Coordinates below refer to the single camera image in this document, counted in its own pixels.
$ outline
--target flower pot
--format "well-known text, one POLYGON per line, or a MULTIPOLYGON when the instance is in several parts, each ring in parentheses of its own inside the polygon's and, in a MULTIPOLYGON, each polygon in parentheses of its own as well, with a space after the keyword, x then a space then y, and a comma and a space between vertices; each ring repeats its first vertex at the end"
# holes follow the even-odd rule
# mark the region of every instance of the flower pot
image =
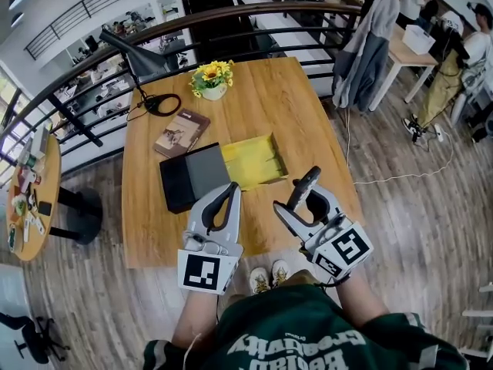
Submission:
POLYGON ((202 97, 207 100, 219 100, 226 93, 228 86, 225 83, 220 83, 215 88, 205 88, 202 91, 202 97))

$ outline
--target white sneaker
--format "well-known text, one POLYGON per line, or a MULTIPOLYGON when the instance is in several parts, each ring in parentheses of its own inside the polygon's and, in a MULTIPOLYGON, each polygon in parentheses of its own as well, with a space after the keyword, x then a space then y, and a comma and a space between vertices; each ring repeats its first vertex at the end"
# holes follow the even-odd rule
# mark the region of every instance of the white sneaker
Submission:
POLYGON ((291 270, 287 262, 283 260, 275 261, 272 265, 272 288, 278 287, 289 277, 291 277, 291 270))
POLYGON ((269 288, 269 274, 263 267, 257 267, 250 273, 250 289, 253 294, 259 294, 261 292, 268 291, 269 288))
POLYGON ((416 128, 414 127, 414 124, 408 118, 402 119, 402 124, 410 134, 416 133, 416 128))

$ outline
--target wooden handrail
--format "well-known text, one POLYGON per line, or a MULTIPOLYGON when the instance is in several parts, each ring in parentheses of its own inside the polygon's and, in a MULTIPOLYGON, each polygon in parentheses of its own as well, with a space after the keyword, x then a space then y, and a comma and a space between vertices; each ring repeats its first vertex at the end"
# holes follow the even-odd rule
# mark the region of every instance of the wooden handrail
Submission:
MULTIPOLYGON (((141 44, 143 42, 155 39, 165 34, 177 32, 187 29, 190 26, 203 24, 207 21, 216 19, 228 18, 231 16, 240 15, 259 15, 276 12, 298 12, 298 11, 314 11, 314 12, 331 12, 338 14, 359 15, 361 7, 356 5, 342 5, 333 2, 268 2, 258 4, 235 5, 233 7, 217 8, 196 14, 186 15, 181 18, 174 19, 160 25, 153 26, 142 30, 135 35, 126 38, 126 41, 131 44, 141 44)), ((31 102, 9 123, 5 130, 0 133, 0 141, 6 136, 39 104, 43 103, 48 96, 52 95, 71 79, 83 74, 88 69, 95 65, 111 58, 118 54, 119 51, 113 46, 107 46, 99 50, 91 57, 79 63, 72 70, 60 76, 50 85, 46 86, 31 102)))

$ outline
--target khaki pants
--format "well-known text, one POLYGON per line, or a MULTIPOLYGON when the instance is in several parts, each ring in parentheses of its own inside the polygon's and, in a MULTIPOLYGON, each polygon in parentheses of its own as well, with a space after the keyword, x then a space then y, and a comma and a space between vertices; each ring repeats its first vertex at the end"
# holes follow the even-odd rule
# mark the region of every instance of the khaki pants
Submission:
POLYGON ((461 90, 462 70, 457 66, 457 57, 457 52, 452 51, 441 65, 440 72, 434 78, 430 90, 424 98, 423 108, 419 111, 419 126, 427 127, 435 117, 447 108, 448 103, 461 90))
MULTIPOLYGON (((291 277, 289 277, 285 282, 280 284, 280 287, 290 287, 293 285, 313 285, 313 284, 319 284, 320 282, 308 271, 308 270, 300 270, 294 273, 291 277)), ((246 298, 244 294, 234 294, 231 296, 228 300, 228 303, 226 305, 226 308, 228 308, 230 305, 236 303, 237 301, 243 300, 246 298)))

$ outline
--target desk lamp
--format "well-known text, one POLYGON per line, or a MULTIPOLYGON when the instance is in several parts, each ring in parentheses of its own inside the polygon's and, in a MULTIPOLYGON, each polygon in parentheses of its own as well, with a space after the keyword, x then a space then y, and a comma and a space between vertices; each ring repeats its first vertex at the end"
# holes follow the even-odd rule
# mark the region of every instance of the desk lamp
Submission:
POLYGON ((99 38, 108 44, 116 47, 120 52, 125 53, 127 61, 130 66, 130 75, 136 84, 136 88, 140 92, 142 102, 140 105, 144 105, 146 110, 157 116, 168 116, 173 114, 177 109, 169 113, 161 113, 159 111, 159 104, 169 97, 177 97, 176 95, 158 95, 148 96, 146 92, 140 87, 140 82, 151 82, 159 76, 166 74, 169 70, 166 68, 166 58, 157 53, 148 51, 147 49, 140 48, 129 44, 124 39, 121 39, 117 35, 103 29, 99 38))

